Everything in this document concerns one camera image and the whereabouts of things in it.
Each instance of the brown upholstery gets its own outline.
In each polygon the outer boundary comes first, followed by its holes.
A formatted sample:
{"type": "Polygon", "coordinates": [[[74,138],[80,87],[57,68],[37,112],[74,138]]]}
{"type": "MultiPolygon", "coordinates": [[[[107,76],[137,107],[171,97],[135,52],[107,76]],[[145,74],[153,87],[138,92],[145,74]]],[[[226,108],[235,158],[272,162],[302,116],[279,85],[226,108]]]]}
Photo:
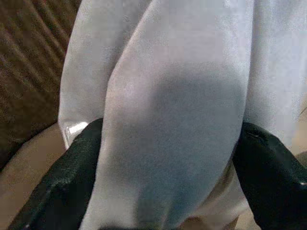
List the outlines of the brown upholstery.
{"type": "Polygon", "coordinates": [[[0,169],[57,120],[61,71],[80,1],[0,1],[0,169]]]}

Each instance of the white cloth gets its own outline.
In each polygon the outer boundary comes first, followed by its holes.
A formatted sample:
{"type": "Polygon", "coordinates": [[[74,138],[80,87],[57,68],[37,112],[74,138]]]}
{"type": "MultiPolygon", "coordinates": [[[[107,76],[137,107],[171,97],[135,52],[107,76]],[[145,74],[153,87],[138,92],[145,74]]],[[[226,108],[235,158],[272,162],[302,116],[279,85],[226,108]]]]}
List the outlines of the white cloth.
{"type": "Polygon", "coordinates": [[[83,0],[61,82],[66,147],[89,122],[104,123],[80,229],[234,220],[247,206],[236,175],[204,200],[243,119],[291,143],[306,10],[304,0],[83,0]]]}

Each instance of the white garment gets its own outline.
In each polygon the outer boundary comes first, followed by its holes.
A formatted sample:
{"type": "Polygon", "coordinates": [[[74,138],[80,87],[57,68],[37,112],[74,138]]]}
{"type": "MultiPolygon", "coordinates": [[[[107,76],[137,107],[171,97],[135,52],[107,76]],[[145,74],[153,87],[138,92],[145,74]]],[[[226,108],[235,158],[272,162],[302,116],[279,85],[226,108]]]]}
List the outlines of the white garment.
{"type": "Polygon", "coordinates": [[[104,123],[80,229],[234,220],[247,206],[236,175],[210,209],[204,200],[243,119],[291,143],[306,10],[304,0],[83,0],[61,82],[66,147],[91,121],[104,123]]]}

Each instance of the white fabric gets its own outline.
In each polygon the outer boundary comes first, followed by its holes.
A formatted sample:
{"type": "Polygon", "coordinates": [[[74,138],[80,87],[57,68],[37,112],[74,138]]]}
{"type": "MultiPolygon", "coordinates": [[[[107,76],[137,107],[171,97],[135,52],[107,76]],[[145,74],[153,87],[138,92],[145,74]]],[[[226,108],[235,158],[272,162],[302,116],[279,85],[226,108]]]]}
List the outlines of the white fabric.
{"type": "Polygon", "coordinates": [[[80,229],[168,229],[214,214],[221,229],[236,218],[247,206],[236,176],[210,211],[204,200],[243,119],[291,143],[306,10],[304,0],[83,0],[61,82],[66,147],[104,123],[80,229]]]}

